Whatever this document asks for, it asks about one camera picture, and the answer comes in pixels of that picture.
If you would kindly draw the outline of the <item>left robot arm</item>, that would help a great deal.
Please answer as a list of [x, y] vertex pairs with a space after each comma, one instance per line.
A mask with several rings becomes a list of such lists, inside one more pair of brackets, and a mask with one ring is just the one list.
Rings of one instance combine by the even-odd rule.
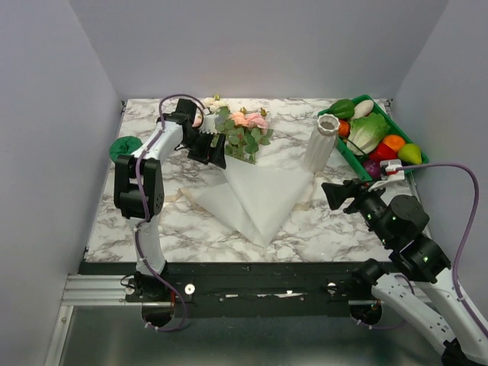
[[150, 300], [163, 300], [168, 292], [184, 300], [179, 291], [162, 277], [166, 260], [159, 240], [159, 215], [165, 193], [162, 179], [163, 162], [177, 149], [188, 151], [188, 158], [218, 168], [226, 168], [224, 144], [219, 133], [217, 145], [204, 131], [210, 112], [202, 101], [176, 94], [163, 98], [158, 107], [159, 118], [149, 139], [129, 155], [120, 155], [115, 162], [114, 204], [133, 232], [137, 254], [136, 273], [141, 276], [143, 293]]

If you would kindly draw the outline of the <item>white wrapping paper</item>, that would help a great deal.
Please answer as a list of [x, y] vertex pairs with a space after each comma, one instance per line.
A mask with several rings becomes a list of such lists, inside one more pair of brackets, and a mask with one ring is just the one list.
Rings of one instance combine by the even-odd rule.
[[226, 157], [224, 181], [202, 191], [198, 206], [248, 241], [266, 247], [312, 185], [310, 172], [270, 169]]

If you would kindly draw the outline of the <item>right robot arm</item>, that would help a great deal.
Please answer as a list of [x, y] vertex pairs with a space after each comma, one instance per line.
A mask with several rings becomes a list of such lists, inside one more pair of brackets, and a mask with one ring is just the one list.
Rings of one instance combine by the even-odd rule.
[[360, 180], [324, 183], [329, 208], [351, 203], [345, 214], [360, 214], [368, 229], [390, 250], [396, 273], [370, 258], [343, 285], [361, 299], [371, 295], [395, 310], [441, 355], [444, 365], [485, 365], [487, 325], [473, 303], [454, 286], [454, 266], [427, 237], [429, 216], [416, 197], [397, 195], [389, 204], [381, 190]]

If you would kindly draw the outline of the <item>cream ribbon with gold letters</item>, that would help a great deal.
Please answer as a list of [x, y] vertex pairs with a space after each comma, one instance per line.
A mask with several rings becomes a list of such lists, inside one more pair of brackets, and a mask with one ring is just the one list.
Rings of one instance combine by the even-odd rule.
[[[308, 211], [312, 207], [314, 192], [315, 192], [316, 187], [318, 185], [317, 179], [318, 178], [325, 178], [325, 177], [326, 177], [326, 175], [324, 172], [316, 172], [314, 174], [313, 180], [312, 180], [312, 188], [310, 189], [310, 194], [308, 195], [307, 199], [304, 202], [299, 202], [299, 203], [295, 204], [292, 211]], [[186, 199], [186, 201], [189, 203], [192, 210], [196, 210], [196, 211], [200, 211], [200, 212], [206, 211], [206, 209], [204, 207], [201, 207], [197, 203], [197, 201], [194, 199], [194, 196], [188, 187], [179, 188], [176, 194], [165, 196], [164, 202], [166, 204], [175, 203], [176, 201], [178, 201], [182, 197], [184, 197]]]

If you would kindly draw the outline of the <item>pink rose flower bouquet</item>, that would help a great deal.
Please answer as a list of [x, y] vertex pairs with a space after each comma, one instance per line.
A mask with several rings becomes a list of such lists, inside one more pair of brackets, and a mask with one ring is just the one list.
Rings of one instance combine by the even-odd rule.
[[[213, 135], [212, 147], [215, 147], [218, 135], [226, 136], [225, 155], [231, 156], [250, 164], [256, 163], [256, 156], [261, 146], [271, 143], [273, 130], [269, 127], [270, 112], [264, 108], [248, 110], [242, 106], [238, 111], [232, 111], [227, 101], [218, 95], [205, 98], [201, 101], [204, 111], [208, 114], [217, 114], [218, 134]], [[203, 117], [197, 112], [194, 126], [198, 127]]]

